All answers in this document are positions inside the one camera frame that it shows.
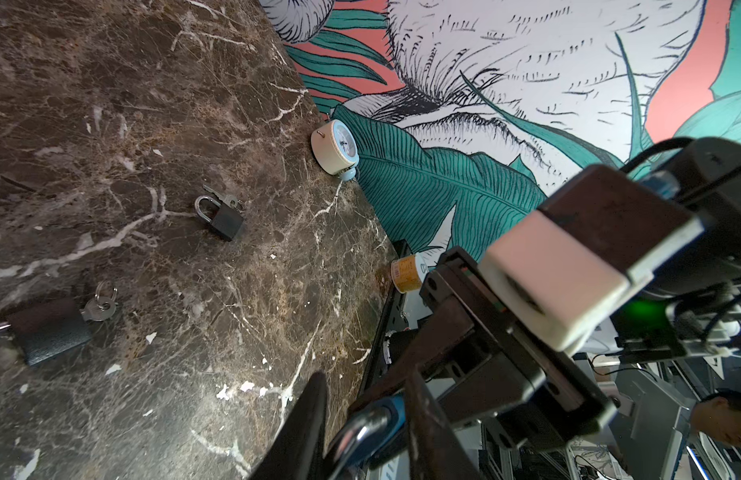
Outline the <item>tape roll beige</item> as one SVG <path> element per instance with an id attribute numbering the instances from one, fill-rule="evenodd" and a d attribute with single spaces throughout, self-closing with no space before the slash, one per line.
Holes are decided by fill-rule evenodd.
<path id="1" fill-rule="evenodd" d="M 426 261 L 421 253 L 411 254 L 394 260 L 390 264 L 390 276 L 395 289 L 406 294 L 418 290 L 428 274 Z"/>

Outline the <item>small alarm clock teal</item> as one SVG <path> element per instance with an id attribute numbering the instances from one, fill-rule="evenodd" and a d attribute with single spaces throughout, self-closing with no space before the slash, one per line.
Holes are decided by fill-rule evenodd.
<path id="1" fill-rule="evenodd" d="M 314 130 L 310 135 L 310 146 L 324 172 L 342 181 L 356 178 L 360 163 L 358 144 L 344 122 L 332 120 Z"/>

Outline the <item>blue padlock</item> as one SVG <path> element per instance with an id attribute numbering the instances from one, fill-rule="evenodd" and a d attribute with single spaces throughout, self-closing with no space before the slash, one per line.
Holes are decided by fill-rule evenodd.
<path id="1" fill-rule="evenodd" d="M 404 423 L 402 395 L 371 402 L 364 410 L 350 417 L 332 438 L 324 457 L 326 478 L 338 479 L 344 471 L 364 465 L 396 436 Z"/>

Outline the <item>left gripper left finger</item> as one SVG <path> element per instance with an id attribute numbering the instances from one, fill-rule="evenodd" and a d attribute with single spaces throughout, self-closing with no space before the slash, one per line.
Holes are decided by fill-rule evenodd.
<path id="1" fill-rule="evenodd" d="M 326 374 L 318 371 L 310 376 L 274 444 L 250 474 L 250 480 L 326 479 L 326 406 L 328 382 Z"/>

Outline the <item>black padlock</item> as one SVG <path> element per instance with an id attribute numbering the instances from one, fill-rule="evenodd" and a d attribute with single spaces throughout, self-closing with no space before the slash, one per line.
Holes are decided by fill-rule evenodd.
<path id="1" fill-rule="evenodd" d="M 67 297 L 6 316 L 0 324 L 0 340 L 10 340 L 20 350 L 24 363 L 35 366 L 90 342 L 90 323 L 104 322 L 116 313 L 118 288 L 104 281 L 85 306 Z"/>
<path id="2" fill-rule="evenodd" d="M 244 218 L 238 209 L 240 202 L 232 194 L 220 193 L 208 185 L 202 185 L 206 194 L 196 197 L 194 200 L 194 212 L 196 216 L 223 240 L 232 242 L 238 238 Z M 204 212 L 204 203 L 209 203 L 216 208 L 214 215 L 209 216 Z"/>

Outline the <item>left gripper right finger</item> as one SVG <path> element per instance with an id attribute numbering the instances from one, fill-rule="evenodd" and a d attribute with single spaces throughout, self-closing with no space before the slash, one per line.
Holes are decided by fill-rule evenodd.
<path id="1" fill-rule="evenodd" d="M 417 370 L 404 382 L 404 407 L 411 479 L 481 478 Z"/>

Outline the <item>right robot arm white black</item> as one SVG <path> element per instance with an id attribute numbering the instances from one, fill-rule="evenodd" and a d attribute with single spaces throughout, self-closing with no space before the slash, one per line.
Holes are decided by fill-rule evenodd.
<path id="1" fill-rule="evenodd" d="M 666 310 L 741 278 L 741 145 L 676 139 L 656 172 L 589 166 L 490 245 L 456 247 L 424 280 L 422 330 L 352 404 L 403 395 L 416 372 L 451 369 L 439 400 L 452 426 L 495 418 L 511 445 L 556 449 L 602 430 L 614 403 L 572 357 L 611 320 L 630 360 L 708 348 L 676 333 Z"/>

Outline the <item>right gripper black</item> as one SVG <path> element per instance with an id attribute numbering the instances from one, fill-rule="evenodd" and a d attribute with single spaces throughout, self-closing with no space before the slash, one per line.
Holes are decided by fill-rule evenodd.
<path id="1" fill-rule="evenodd" d="M 486 422 L 507 448 L 564 448 L 602 432 L 614 418 L 614 402 L 569 357 L 520 324 L 463 249 L 440 256 L 421 297 L 432 314 L 349 414 L 396 394 L 411 372 L 423 372 L 454 380 L 438 398 L 452 426 Z"/>

